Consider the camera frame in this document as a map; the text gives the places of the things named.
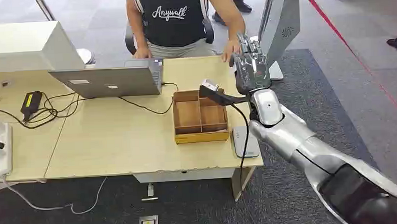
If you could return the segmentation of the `person's right hand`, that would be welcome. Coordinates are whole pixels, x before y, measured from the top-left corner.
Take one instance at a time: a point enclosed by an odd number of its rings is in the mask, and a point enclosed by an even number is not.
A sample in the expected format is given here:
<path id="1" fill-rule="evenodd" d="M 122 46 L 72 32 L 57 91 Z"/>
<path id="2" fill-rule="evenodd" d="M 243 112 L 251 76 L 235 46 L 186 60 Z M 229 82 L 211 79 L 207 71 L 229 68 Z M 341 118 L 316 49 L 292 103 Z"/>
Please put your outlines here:
<path id="1" fill-rule="evenodd" d="M 147 46 L 138 47 L 132 57 L 136 59 L 152 58 L 152 52 Z"/>

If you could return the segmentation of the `person's left hand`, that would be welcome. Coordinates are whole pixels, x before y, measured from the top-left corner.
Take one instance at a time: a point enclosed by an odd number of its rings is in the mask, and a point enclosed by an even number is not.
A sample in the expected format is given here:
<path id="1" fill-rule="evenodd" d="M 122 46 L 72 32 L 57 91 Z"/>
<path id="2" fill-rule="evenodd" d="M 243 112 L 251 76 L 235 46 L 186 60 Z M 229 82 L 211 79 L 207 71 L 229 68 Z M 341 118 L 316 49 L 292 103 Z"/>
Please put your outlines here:
<path id="1" fill-rule="evenodd" d="M 233 54 L 240 54 L 241 47 L 237 37 L 231 38 L 227 41 L 221 59 L 224 63 L 229 62 Z"/>

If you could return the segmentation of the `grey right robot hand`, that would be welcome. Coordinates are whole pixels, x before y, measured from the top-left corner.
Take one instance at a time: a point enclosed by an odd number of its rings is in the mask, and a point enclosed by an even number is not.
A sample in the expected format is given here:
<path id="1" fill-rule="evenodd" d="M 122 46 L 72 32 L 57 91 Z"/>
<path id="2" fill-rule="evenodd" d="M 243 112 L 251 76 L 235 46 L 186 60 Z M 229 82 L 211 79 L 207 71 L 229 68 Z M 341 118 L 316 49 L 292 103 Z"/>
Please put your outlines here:
<path id="1" fill-rule="evenodd" d="M 237 39 L 240 53 L 232 54 L 230 67 L 235 67 L 234 76 L 236 89 L 240 94 L 248 95 L 256 90 L 271 87 L 267 56 L 256 40 L 250 40 L 246 35 L 238 33 Z"/>

